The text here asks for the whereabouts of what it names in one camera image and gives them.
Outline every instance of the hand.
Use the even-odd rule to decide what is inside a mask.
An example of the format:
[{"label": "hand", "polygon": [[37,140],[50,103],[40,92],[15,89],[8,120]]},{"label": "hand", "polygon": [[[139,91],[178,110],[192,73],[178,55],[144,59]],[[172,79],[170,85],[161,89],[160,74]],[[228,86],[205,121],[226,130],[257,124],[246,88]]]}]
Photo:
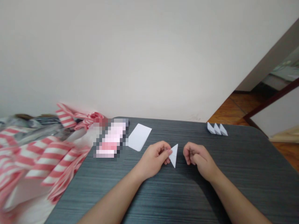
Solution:
[{"label": "hand", "polygon": [[215,164],[211,155],[204,146],[188,142],[184,147],[183,154],[187,164],[196,164],[199,173],[207,181],[214,181],[221,173],[220,169]]},{"label": "hand", "polygon": [[155,176],[161,169],[162,164],[169,164],[172,150],[167,142],[161,141],[150,145],[142,158],[134,167],[134,171],[142,181]]}]

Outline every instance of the right hand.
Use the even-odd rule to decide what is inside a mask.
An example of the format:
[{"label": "right hand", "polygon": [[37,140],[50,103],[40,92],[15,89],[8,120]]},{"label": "right hand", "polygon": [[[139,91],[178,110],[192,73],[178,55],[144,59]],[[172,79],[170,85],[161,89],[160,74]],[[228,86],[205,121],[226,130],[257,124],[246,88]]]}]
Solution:
[{"label": "right hand", "polygon": [[183,154],[187,164],[190,165],[192,163],[193,165],[197,165],[199,173],[207,181],[212,182],[216,180],[221,173],[204,146],[188,142],[184,147]]}]

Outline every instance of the left hand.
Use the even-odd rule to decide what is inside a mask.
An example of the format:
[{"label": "left hand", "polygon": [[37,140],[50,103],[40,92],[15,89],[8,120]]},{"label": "left hand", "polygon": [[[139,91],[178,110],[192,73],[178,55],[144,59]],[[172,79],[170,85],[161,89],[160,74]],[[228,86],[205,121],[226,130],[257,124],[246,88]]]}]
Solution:
[{"label": "left hand", "polygon": [[142,158],[134,167],[134,171],[142,181],[155,176],[161,169],[162,164],[169,164],[172,150],[167,142],[161,141],[150,145]]}]

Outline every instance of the white wall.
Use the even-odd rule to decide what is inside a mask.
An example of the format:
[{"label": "white wall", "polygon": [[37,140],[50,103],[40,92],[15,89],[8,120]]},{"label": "white wall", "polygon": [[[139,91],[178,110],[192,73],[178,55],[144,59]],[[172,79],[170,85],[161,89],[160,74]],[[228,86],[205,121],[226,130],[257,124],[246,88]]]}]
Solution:
[{"label": "white wall", "polygon": [[298,12],[297,0],[1,1],[0,116],[61,101],[206,122]]},{"label": "white wall", "polygon": [[268,137],[299,125],[299,87],[258,112],[251,119]]}]

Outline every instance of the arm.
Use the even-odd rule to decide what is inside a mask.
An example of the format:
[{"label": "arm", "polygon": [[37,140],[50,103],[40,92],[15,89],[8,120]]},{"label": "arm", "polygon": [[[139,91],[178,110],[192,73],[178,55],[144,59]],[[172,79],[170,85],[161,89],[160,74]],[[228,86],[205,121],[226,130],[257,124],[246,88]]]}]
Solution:
[{"label": "arm", "polygon": [[170,149],[170,145],[164,141],[150,145],[137,165],[78,224],[120,223],[142,182],[156,175],[163,163],[170,163]]},{"label": "arm", "polygon": [[184,156],[188,165],[197,165],[211,183],[232,223],[271,223],[220,171],[204,146],[187,143]]}]

